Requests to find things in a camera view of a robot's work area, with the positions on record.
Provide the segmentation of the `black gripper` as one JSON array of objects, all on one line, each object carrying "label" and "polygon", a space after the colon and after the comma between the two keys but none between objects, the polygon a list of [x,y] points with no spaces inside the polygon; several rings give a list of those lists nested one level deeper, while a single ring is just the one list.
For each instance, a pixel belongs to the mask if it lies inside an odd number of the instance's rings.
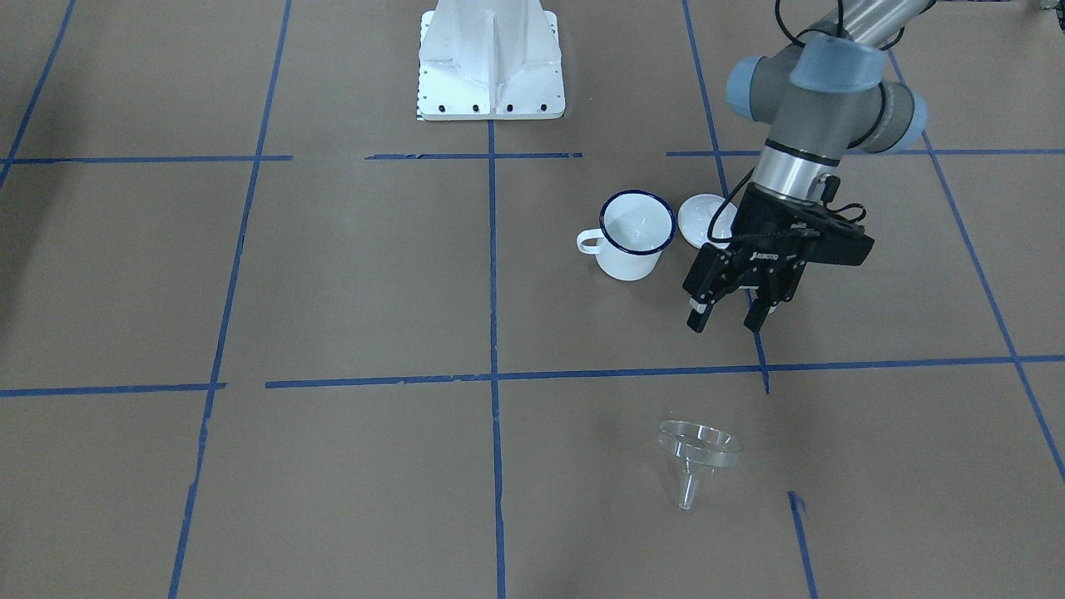
[{"label": "black gripper", "polygon": [[750,301],[743,326],[760,333],[779,304],[794,300],[810,263],[862,265],[874,248],[874,239],[861,224],[866,209],[855,203],[830,208],[839,188],[838,181],[817,181],[817,200],[793,201],[748,183],[726,234],[714,232],[724,212],[716,209],[706,227],[707,240],[682,284],[690,297],[688,329],[703,333],[715,304],[750,289],[755,300]]}]

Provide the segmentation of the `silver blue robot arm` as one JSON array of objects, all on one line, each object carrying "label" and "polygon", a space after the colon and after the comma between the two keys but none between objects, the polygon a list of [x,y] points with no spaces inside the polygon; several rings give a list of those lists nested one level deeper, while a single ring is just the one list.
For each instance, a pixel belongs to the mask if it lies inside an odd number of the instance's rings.
[{"label": "silver blue robot arm", "polygon": [[769,127],[756,166],[715,209],[706,241],[682,284],[689,329],[702,331],[715,304],[754,292],[746,328],[760,331],[779,304],[794,300],[810,263],[862,265],[874,248],[854,216],[832,203],[848,151],[904,151],[924,133],[924,99],[886,81],[887,52],[929,1],[840,1],[775,56],[743,58],[726,83],[735,114]]}]

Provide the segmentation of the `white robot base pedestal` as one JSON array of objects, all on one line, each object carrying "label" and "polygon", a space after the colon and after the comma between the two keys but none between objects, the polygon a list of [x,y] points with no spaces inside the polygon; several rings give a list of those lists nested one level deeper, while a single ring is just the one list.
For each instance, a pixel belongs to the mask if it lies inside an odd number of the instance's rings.
[{"label": "white robot base pedestal", "polygon": [[423,122],[558,119],[562,41],[540,1],[438,1],[419,22]]}]

